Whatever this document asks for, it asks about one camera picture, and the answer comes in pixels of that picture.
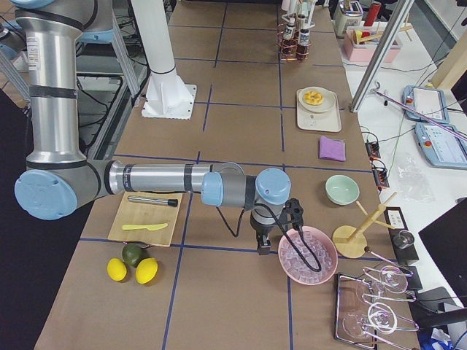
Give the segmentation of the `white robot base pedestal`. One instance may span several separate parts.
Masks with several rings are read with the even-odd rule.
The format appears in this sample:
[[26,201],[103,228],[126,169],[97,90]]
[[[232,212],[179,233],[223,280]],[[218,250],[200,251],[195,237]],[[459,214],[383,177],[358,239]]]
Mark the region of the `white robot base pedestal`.
[[190,119],[197,87],[177,73],[163,2],[133,0],[131,5],[150,70],[142,116]]

